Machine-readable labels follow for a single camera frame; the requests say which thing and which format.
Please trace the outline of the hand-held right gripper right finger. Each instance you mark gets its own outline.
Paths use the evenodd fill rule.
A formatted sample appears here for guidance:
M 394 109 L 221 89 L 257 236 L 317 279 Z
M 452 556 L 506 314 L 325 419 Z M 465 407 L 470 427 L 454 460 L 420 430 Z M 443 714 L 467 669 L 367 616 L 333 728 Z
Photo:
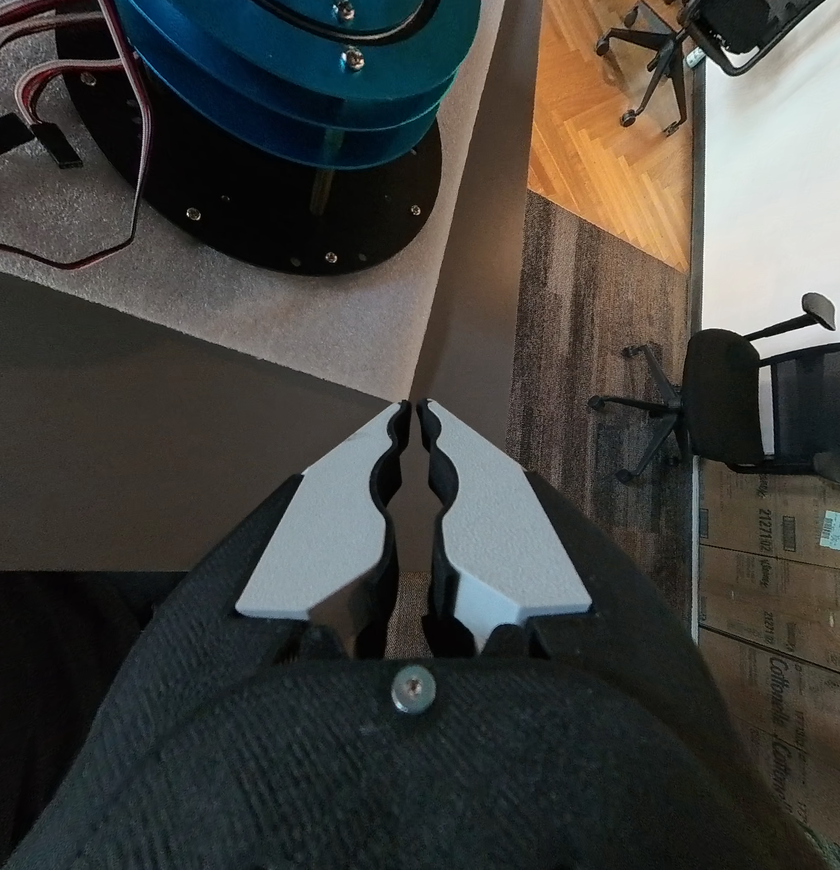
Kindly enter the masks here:
M 440 502 L 430 649 L 482 649 L 501 625 L 588 614 L 591 596 L 523 467 L 435 400 L 417 417 Z

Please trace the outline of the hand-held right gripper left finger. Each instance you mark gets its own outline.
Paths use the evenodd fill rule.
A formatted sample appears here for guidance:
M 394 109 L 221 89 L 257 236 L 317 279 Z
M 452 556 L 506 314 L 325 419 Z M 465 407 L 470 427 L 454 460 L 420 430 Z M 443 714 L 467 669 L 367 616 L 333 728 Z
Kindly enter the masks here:
M 241 592 L 248 618 L 305 621 L 341 639 L 385 630 L 398 567 L 389 502 L 411 405 L 394 403 L 305 469 Z

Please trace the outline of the blue toy robot arm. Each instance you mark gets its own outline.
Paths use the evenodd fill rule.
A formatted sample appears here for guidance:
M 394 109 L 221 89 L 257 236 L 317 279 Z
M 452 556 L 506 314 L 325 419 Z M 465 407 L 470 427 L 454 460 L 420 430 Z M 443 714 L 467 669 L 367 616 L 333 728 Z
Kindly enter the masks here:
M 143 200 L 236 260 L 338 276 L 407 248 L 477 1 L 120 1 L 153 136 Z

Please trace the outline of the dark grey desk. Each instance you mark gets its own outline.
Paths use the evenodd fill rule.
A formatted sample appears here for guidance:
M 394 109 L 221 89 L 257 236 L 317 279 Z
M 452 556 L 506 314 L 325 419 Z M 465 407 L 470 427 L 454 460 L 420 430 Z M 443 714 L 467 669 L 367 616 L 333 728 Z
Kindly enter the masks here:
M 505 2 L 409 386 L 504 448 L 541 2 Z M 382 398 L 0 274 L 0 570 L 184 571 Z

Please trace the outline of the white foam mat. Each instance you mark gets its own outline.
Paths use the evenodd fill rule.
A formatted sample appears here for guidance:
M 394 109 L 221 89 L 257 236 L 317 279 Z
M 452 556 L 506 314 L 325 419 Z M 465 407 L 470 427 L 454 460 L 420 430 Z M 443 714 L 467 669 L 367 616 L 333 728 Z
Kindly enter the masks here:
M 468 70 L 444 99 L 443 179 L 418 237 L 382 265 L 347 277 L 291 277 L 242 265 L 143 206 L 141 231 L 104 264 L 59 272 L 0 253 L 0 272 L 253 358 L 394 402 L 408 397 L 436 294 L 458 190 L 504 2 L 482 2 Z M 0 158 L 0 233 L 38 251 L 86 250 L 130 214 L 130 188 L 82 135 L 92 168 L 78 193 L 33 144 Z

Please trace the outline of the black office chair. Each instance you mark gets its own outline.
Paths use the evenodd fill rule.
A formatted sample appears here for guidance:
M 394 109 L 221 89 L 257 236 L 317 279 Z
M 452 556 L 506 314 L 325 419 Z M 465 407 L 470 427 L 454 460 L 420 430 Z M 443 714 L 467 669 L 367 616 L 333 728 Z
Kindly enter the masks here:
M 673 28 L 647 2 L 635 2 L 623 18 L 623 27 L 608 29 L 596 44 L 600 57 L 615 40 L 653 54 L 646 67 L 652 76 L 643 98 L 636 108 L 621 115 L 620 125 L 629 128 L 636 123 L 664 79 L 672 83 L 679 112 L 678 120 L 664 129 L 665 136 L 673 135 L 687 121 L 686 41 L 691 40 L 727 76 L 739 77 L 751 71 L 817 6 L 819 2 L 680 2 Z
M 817 292 L 801 299 L 802 314 L 742 335 L 704 329 L 689 340 L 682 383 L 665 375 L 649 344 L 623 348 L 641 356 L 661 400 L 594 395 L 590 410 L 607 405 L 639 409 L 658 424 L 633 470 L 637 478 L 673 434 L 684 458 L 691 454 L 741 474 L 813 476 L 840 485 L 840 343 L 814 345 L 762 358 L 754 342 L 818 325 L 836 330 L 834 303 Z

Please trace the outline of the stack of cardboard boxes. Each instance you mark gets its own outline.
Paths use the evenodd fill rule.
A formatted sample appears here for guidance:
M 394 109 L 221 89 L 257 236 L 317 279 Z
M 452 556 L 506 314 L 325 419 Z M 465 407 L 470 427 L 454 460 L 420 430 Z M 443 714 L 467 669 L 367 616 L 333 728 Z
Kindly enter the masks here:
M 698 644 L 780 806 L 840 847 L 840 484 L 701 463 Z

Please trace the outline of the person's dark clothing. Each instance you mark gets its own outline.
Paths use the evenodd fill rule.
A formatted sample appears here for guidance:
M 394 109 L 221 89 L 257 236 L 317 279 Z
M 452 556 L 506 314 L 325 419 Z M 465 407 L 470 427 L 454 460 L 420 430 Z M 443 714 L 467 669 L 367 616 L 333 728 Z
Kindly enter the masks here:
M 0 868 L 184 571 L 0 571 Z

